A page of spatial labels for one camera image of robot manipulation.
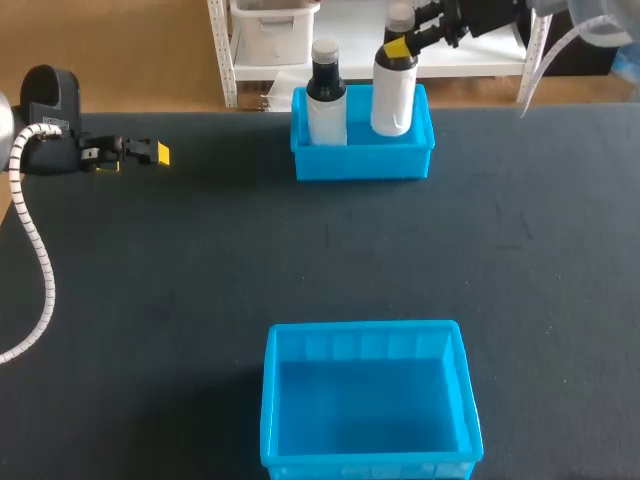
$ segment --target white bottle with black cap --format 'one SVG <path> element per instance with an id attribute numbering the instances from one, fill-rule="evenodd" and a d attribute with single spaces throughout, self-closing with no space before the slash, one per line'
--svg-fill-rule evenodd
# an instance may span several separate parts
<path id="1" fill-rule="evenodd" d="M 384 43 L 413 30 L 415 12 L 403 2 L 392 3 L 387 11 Z M 411 128 L 418 57 L 390 59 L 380 47 L 373 66 L 373 106 L 371 127 L 379 134 L 396 137 Z"/>
<path id="2" fill-rule="evenodd" d="M 313 42 L 313 77 L 307 84 L 307 114 L 313 145 L 347 144 L 347 86 L 338 71 L 338 44 Z"/>

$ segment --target bottle label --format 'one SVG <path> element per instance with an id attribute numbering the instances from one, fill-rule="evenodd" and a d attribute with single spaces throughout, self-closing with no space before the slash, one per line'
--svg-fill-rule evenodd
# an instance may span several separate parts
<path id="1" fill-rule="evenodd" d="M 389 70 L 374 64 L 371 127 L 377 134 L 396 137 L 411 128 L 417 72 L 417 66 Z"/>
<path id="2" fill-rule="evenodd" d="M 347 94 L 333 102 L 319 102 L 307 95 L 309 134 L 313 145 L 347 144 Z"/>

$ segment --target dark table surface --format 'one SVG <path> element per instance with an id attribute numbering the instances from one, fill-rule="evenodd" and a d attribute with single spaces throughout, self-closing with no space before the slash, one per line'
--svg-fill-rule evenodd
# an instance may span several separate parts
<path id="1" fill-rule="evenodd" d="M 435 111 L 429 179 L 296 184 L 286 115 L 94 115 L 173 165 L 28 178 L 52 323 L 0 366 L 2 479 L 264 479 L 278 322 L 452 318 L 475 478 L 640 477 L 640 106 Z M 41 273 L 0 229 L 0 349 Z"/>

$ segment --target white storage bin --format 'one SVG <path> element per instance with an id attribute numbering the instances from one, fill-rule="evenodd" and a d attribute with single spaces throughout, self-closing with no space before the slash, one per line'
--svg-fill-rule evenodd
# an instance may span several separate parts
<path id="1" fill-rule="evenodd" d="M 231 0 L 253 65 L 307 63 L 311 57 L 313 17 L 320 5 L 309 0 Z"/>

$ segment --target empty blue bin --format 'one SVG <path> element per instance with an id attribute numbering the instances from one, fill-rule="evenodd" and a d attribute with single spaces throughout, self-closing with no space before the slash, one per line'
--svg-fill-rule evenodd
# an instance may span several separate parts
<path id="1" fill-rule="evenodd" d="M 347 145 L 311 145 L 307 95 L 297 88 L 291 106 L 291 151 L 298 180 L 426 178 L 435 147 L 424 86 L 417 85 L 407 133 L 383 137 L 371 128 L 372 85 L 347 87 Z"/>
<path id="2" fill-rule="evenodd" d="M 260 456 L 272 480 L 463 479 L 482 455 L 455 322 L 269 331 Z"/>

